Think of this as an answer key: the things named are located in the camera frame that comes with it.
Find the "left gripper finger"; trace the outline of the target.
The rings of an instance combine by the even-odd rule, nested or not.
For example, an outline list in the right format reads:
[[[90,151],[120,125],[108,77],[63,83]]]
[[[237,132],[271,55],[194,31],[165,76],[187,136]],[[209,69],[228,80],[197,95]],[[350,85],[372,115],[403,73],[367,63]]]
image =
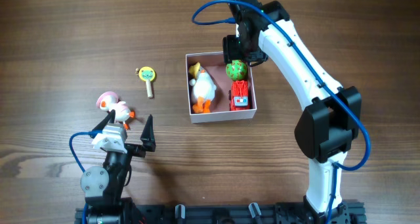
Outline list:
[[[115,122],[116,111],[111,110],[108,115],[92,130],[92,138],[95,138],[96,135],[102,131],[108,123]]]
[[[144,129],[140,136],[140,140],[142,141],[142,146],[148,152],[154,152],[156,149],[156,140],[154,136],[154,128],[153,128],[153,115],[149,115],[147,121],[145,123]]]

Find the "pink white duck figurine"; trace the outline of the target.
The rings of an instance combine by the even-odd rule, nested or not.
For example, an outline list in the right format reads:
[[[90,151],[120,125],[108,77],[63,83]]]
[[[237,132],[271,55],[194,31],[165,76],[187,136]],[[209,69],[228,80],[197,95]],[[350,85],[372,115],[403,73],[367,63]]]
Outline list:
[[[102,111],[115,111],[115,121],[121,122],[126,130],[130,127],[127,123],[128,119],[135,117],[135,111],[131,110],[125,101],[119,99],[119,95],[113,91],[107,91],[99,96],[96,107]]]

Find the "green patterned ball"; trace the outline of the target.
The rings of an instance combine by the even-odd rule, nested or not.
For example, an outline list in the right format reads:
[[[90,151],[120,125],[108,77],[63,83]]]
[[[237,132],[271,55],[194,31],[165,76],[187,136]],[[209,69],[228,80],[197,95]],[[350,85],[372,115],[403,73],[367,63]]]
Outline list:
[[[240,60],[233,60],[226,65],[226,75],[232,81],[241,81],[247,77],[247,64]]]

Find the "pink cardboard box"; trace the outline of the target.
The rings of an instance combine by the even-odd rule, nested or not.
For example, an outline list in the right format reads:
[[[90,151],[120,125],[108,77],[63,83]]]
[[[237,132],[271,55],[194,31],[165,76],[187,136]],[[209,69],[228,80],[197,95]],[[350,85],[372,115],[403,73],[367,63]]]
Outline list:
[[[196,114],[192,110],[191,101],[192,86],[189,81],[192,75],[188,73],[190,66],[199,62],[205,70],[208,71],[214,84],[217,86],[215,99],[212,101],[208,114]],[[223,52],[208,53],[190,53],[185,56],[186,84],[188,92],[188,112],[192,123],[222,122],[229,120],[247,120],[252,119],[257,111],[257,100],[255,98],[255,89],[252,69],[248,68],[247,82],[249,89],[250,109],[230,111],[228,91],[231,90],[233,81],[226,74],[226,64],[224,63]]]

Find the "red toy fire truck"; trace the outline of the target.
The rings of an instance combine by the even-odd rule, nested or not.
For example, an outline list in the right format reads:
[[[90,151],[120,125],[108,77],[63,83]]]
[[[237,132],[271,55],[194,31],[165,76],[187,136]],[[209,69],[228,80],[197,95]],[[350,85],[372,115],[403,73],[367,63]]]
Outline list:
[[[230,111],[250,109],[249,89],[247,81],[233,81],[231,90],[228,92],[228,96],[230,100]]]

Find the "white yellow plush duck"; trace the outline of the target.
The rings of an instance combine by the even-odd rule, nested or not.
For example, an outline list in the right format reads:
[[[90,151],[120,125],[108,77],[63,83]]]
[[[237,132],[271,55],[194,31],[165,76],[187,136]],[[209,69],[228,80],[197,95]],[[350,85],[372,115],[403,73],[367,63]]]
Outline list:
[[[188,73],[193,76],[189,81],[189,85],[192,86],[190,99],[193,103],[193,112],[195,114],[210,113],[211,102],[215,98],[217,86],[214,84],[210,74],[199,62],[189,67]]]

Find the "yellow wooden rattle toy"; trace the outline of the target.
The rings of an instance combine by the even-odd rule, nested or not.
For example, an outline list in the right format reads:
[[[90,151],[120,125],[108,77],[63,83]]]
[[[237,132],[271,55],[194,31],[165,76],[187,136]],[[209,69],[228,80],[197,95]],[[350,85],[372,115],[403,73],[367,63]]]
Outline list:
[[[149,66],[144,66],[142,68],[137,68],[135,74],[145,83],[147,96],[149,99],[152,99],[154,97],[152,82],[156,78],[154,69]]]

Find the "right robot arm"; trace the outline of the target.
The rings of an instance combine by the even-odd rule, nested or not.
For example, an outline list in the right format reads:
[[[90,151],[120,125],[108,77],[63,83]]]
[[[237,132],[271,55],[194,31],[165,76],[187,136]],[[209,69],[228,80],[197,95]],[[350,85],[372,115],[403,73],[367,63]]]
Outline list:
[[[268,59],[280,69],[303,110],[295,139],[309,159],[309,186],[304,197],[316,215],[341,207],[341,173],[352,141],[362,133],[362,97],[333,79],[301,41],[287,11],[278,1],[226,0],[237,33],[223,39],[224,60],[256,66]]]

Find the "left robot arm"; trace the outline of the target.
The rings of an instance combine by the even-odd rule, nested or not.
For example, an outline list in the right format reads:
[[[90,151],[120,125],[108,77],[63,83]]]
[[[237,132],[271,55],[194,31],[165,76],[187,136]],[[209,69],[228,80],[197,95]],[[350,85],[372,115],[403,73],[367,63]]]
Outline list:
[[[153,116],[149,115],[140,145],[127,143],[127,132],[116,122],[112,110],[88,135],[93,144],[106,152],[101,166],[86,169],[80,179],[85,193],[85,207],[75,213],[75,223],[145,223],[146,217],[136,207],[132,198],[123,198],[122,191],[131,180],[131,160],[143,158],[154,152],[156,140]]]

